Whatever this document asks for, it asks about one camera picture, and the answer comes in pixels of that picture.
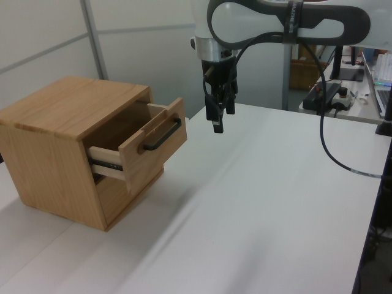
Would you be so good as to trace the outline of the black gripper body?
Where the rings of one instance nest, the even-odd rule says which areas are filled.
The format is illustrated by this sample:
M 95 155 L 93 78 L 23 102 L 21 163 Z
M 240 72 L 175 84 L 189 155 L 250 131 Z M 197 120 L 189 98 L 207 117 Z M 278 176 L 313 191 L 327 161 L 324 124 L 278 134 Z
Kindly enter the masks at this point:
M 206 78 L 206 82 L 210 85 L 213 91 L 225 86 L 230 80 L 231 86 L 235 91 L 238 90 L 237 84 L 237 69 L 235 64 L 236 58 L 232 57 L 225 61 L 212 62 L 202 60 L 203 74 L 212 67 L 213 71 Z

